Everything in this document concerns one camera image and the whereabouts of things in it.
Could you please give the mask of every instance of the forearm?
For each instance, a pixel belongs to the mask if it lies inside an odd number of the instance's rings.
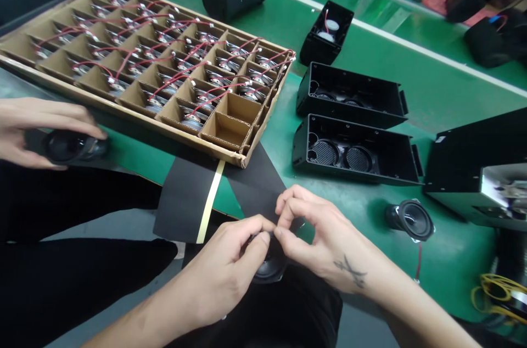
[[[175,280],[83,345],[83,348],[161,348],[188,332],[185,308],[168,288]]]
[[[389,285],[372,287],[368,296],[396,319],[390,319],[390,326],[407,325],[415,335],[411,346],[430,348],[470,348],[480,347],[476,341],[439,306],[417,283],[395,265],[384,281]],[[395,332],[398,342],[402,333]]]

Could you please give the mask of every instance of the tattoo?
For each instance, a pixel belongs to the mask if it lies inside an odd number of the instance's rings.
[[[333,264],[335,264],[337,266],[337,268],[340,269],[340,270],[348,271],[353,276],[353,282],[355,283],[355,285],[357,285],[359,288],[364,288],[364,284],[365,284],[364,276],[367,273],[361,273],[361,272],[353,270],[351,268],[351,265],[350,265],[349,261],[347,260],[346,255],[344,255],[344,263],[342,263],[342,262],[333,262]]]

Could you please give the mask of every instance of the speaker grille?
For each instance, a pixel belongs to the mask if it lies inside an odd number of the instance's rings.
[[[347,166],[351,170],[369,172],[373,167],[373,158],[366,148],[351,147],[346,152]]]
[[[316,158],[312,161],[323,165],[335,165],[339,160],[339,151],[337,146],[325,139],[318,141],[313,145],[312,150],[316,152]]]

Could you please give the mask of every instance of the black pants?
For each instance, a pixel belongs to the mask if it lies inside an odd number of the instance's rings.
[[[29,170],[0,161],[2,346],[42,347],[163,271],[177,247],[160,239],[40,242],[110,212],[155,209],[160,193],[129,174]]]

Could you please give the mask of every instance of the white stripe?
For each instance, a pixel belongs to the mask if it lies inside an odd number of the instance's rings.
[[[300,1],[301,3],[303,4],[306,4],[306,5],[309,5],[311,6],[312,8],[315,8],[315,9],[322,9],[324,7],[323,4],[320,4],[318,2],[315,2],[313,0],[297,0],[297,1]],[[415,43],[412,43],[410,41],[407,41],[407,40],[404,40],[402,38],[399,38],[393,34],[390,34],[389,32],[386,32],[386,31],[383,31],[383,30],[380,30],[370,24],[367,24],[365,23],[364,21],[361,21],[361,20],[357,20],[357,19],[353,19],[353,21],[351,22],[353,25],[356,25],[357,27],[360,27],[366,31],[369,31],[369,32],[372,32],[378,36],[381,36],[383,38],[386,38],[387,40],[390,40],[392,42],[395,42],[395,43],[398,43],[400,44],[401,46],[404,46],[408,49],[412,49],[414,51],[416,51],[417,53],[421,53],[421,54],[424,54],[425,56],[428,56],[430,58],[433,58],[443,64],[446,64],[446,65],[449,65],[453,68],[456,68],[458,69],[459,71],[463,71],[465,72],[466,74],[469,74],[469,75],[472,75],[472,76],[475,76],[479,79],[482,79],[484,81],[487,81],[493,85],[496,85],[498,87],[501,87],[505,90],[508,90],[508,91],[511,91],[519,96],[522,96],[522,97],[525,97],[527,98],[527,91],[525,90],[522,90],[516,86],[513,86],[513,85],[510,85],[509,83],[507,82],[503,82],[502,80],[499,80],[493,76],[490,76],[490,75],[487,75],[487,74],[484,74],[483,72],[480,72],[474,68],[471,68],[471,67],[468,67],[464,64],[461,64],[461,63],[458,63],[457,61],[454,61],[452,59],[449,59],[441,54],[438,54],[438,53],[435,53],[435,52],[432,52],[431,50],[428,50],[422,46],[419,46],[419,45],[416,45]]]

